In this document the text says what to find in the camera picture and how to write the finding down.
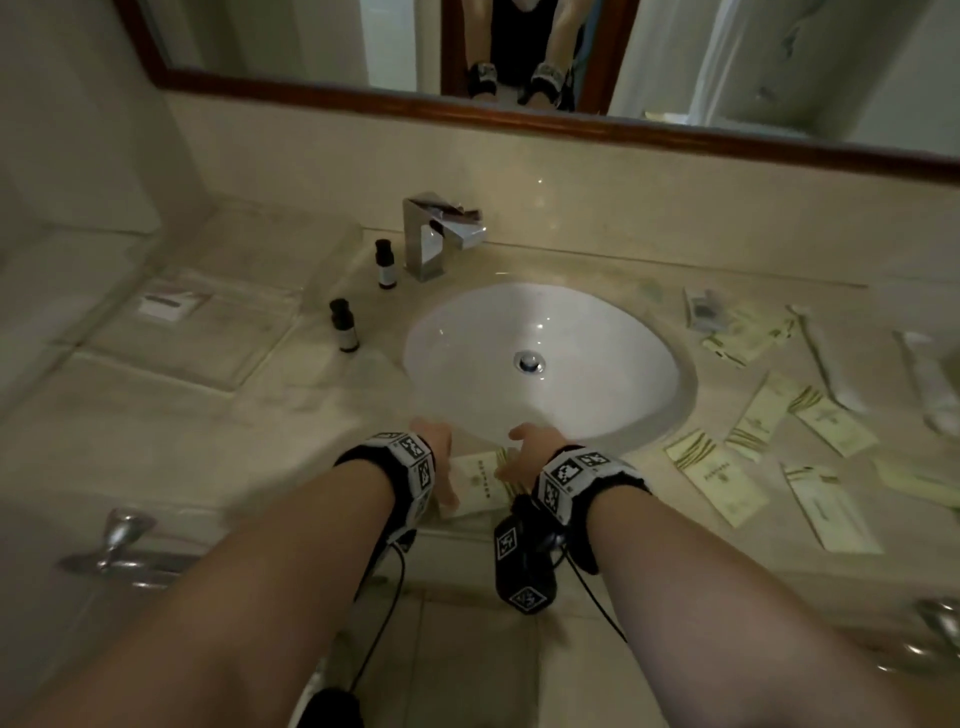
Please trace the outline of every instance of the white sink basin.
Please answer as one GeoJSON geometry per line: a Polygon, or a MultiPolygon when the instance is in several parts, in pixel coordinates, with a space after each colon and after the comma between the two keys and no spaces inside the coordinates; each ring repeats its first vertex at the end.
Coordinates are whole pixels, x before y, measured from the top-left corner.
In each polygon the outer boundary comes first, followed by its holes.
{"type": "Polygon", "coordinates": [[[504,283],[435,308],[407,337],[403,365],[432,415],[500,445],[530,421],[623,453],[682,424],[696,396],[653,331],[553,285],[504,283]]]}

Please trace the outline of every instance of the sink drain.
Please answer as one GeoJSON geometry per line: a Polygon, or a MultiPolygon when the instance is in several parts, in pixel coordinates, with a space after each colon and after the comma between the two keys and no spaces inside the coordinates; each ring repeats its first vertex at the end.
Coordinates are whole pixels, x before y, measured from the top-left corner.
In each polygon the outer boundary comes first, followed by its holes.
{"type": "Polygon", "coordinates": [[[524,349],[514,354],[514,366],[526,375],[542,374],[546,370],[546,362],[538,352],[524,349]]]}

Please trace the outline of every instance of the forearm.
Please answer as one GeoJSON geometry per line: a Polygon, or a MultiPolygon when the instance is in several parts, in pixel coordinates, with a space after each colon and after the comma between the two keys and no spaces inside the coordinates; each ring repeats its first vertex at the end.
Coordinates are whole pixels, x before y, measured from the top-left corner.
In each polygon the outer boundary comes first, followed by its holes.
{"type": "Polygon", "coordinates": [[[216,546],[29,725],[285,724],[393,505],[363,460],[301,486],[216,546]]]}
{"type": "Polygon", "coordinates": [[[544,60],[563,73],[573,64],[577,35],[587,21],[593,3],[594,0],[561,0],[557,6],[544,60]]]}
{"type": "Polygon", "coordinates": [[[467,68],[490,62],[493,0],[463,0],[467,68]]]}
{"type": "Polygon", "coordinates": [[[875,670],[749,558],[635,488],[593,502],[590,544],[675,728],[911,725],[875,670]]]}

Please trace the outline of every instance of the black cable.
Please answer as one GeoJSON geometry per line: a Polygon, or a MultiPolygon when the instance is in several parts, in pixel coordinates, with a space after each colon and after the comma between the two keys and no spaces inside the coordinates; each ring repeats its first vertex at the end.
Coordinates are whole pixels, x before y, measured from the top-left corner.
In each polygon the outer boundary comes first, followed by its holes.
{"type": "Polygon", "coordinates": [[[570,568],[573,569],[573,572],[577,575],[577,578],[580,579],[580,583],[584,585],[584,589],[587,590],[587,594],[590,595],[590,598],[593,600],[593,603],[596,604],[597,609],[600,610],[600,614],[603,615],[603,618],[607,621],[607,624],[609,624],[609,625],[613,628],[613,631],[616,632],[616,633],[620,636],[620,639],[621,639],[621,640],[623,640],[624,642],[626,642],[626,641],[627,641],[627,636],[626,636],[625,634],[623,634],[623,632],[620,631],[620,628],[619,628],[618,626],[616,626],[616,622],[613,621],[613,620],[610,618],[610,615],[607,614],[607,610],[600,606],[600,602],[597,601],[597,597],[593,595],[593,592],[590,590],[590,587],[587,586],[587,582],[584,581],[584,577],[580,575],[580,572],[579,572],[579,571],[577,570],[577,568],[573,565],[573,561],[572,561],[572,560],[570,559],[570,557],[566,554],[566,551],[564,551],[564,556],[563,556],[563,558],[566,559],[566,562],[570,565],[570,568]]]}
{"type": "Polygon", "coordinates": [[[380,638],[383,637],[383,633],[386,631],[387,625],[390,623],[390,617],[394,615],[396,603],[400,601],[400,592],[403,591],[403,579],[407,575],[407,560],[399,546],[396,544],[391,544],[391,548],[396,551],[396,555],[400,557],[400,580],[396,582],[394,602],[390,605],[390,611],[387,612],[387,617],[383,620],[383,624],[380,625],[380,631],[377,632],[376,637],[373,638],[373,644],[370,645],[370,651],[367,652],[367,657],[364,658],[363,665],[361,665],[360,669],[357,671],[357,676],[353,678],[353,684],[350,685],[350,692],[356,692],[357,685],[360,683],[360,678],[363,677],[364,670],[367,669],[367,664],[370,662],[370,658],[373,656],[373,651],[380,642],[380,638]]]}

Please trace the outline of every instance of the mirror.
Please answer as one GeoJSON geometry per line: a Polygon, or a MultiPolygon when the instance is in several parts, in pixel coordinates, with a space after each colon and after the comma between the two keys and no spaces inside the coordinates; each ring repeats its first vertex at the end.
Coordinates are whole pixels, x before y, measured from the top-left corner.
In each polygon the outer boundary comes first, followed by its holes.
{"type": "MultiPolygon", "coordinates": [[[[748,157],[723,151],[724,140],[740,150],[749,140],[800,144],[822,166],[848,147],[886,173],[879,149],[936,156],[923,160],[941,173],[960,158],[960,0],[139,0],[139,8],[174,69],[457,97],[478,122],[492,110],[533,109],[566,114],[573,130],[587,119],[571,112],[599,114],[616,140],[707,128],[718,134],[690,148],[748,157]]],[[[530,124],[543,128],[533,115],[530,124]]],[[[764,148],[754,156],[777,157],[764,148]]],[[[796,153],[784,160],[804,163],[796,153]]]]}

